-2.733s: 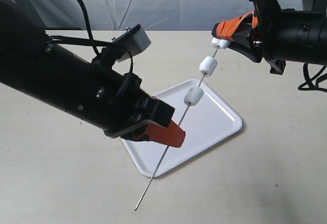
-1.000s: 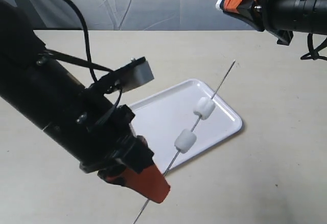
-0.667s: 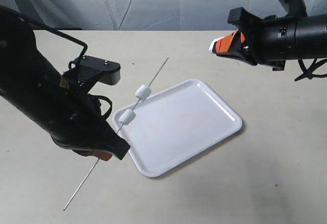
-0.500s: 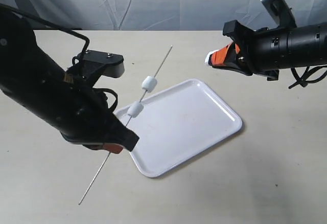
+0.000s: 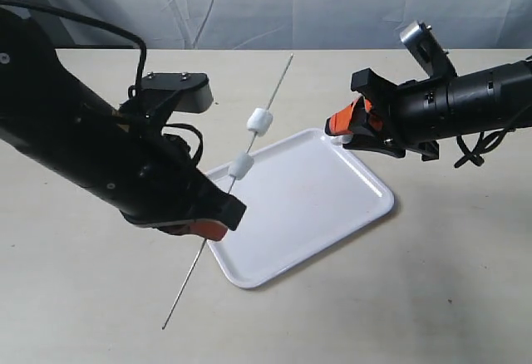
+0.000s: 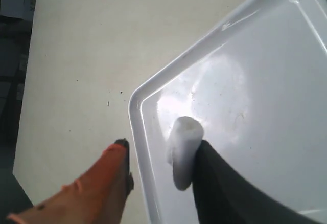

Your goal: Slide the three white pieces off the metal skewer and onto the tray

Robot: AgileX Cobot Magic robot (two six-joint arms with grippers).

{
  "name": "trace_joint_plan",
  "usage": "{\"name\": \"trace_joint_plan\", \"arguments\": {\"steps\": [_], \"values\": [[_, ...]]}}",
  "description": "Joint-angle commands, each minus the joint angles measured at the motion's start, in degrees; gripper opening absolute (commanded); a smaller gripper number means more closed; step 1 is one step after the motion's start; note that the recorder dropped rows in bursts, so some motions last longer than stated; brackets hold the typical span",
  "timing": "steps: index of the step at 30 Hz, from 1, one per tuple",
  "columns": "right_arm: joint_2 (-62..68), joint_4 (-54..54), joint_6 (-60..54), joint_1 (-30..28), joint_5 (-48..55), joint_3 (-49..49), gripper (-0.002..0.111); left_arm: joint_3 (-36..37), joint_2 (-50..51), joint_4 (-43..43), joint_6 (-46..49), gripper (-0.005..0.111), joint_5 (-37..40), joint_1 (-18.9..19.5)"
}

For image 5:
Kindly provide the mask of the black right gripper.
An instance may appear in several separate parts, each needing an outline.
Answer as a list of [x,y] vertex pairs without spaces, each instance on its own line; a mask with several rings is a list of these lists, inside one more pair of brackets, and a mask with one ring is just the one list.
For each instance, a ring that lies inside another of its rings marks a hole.
[[367,68],[352,74],[351,90],[361,97],[327,118],[329,136],[352,135],[342,147],[379,153],[401,159],[406,152],[419,154],[423,161],[439,158],[441,122],[449,79],[426,78],[400,85]]

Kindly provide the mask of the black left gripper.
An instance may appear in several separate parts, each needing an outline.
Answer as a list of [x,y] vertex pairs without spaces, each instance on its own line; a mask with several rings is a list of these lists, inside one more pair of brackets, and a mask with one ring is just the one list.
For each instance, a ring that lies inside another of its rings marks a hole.
[[136,227],[219,242],[228,229],[238,228],[247,206],[197,168],[204,139],[197,130],[193,134],[199,142],[196,152],[180,135],[148,132],[140,138],[149,158],[127,183],[134,188],[126,194],[133,207],[120,212]]

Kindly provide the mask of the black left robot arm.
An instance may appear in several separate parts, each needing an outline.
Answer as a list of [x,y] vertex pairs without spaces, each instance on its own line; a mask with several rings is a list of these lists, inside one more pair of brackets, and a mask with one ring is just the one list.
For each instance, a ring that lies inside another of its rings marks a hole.
[[114,107],[71,74],[30,18],[1,12],[1,138],[118,209],[140,228],[213,241],[246,207],[216,186],[192,150],[168,133],[173,112],[213,102],[204,73],[138,74]]

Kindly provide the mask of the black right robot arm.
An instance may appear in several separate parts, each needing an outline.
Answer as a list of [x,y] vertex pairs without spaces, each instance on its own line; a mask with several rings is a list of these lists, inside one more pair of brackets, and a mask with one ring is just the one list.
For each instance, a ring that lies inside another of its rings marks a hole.
[[453,138],[455,163],[482,166],[505,136],[531,126],[531,61],[459,76],[452,67],[423,81],[396,85],[367,68],[352,74],[357,97],[327,118],[324,132],[346,150],[424,161],[440,156],[439,140]]

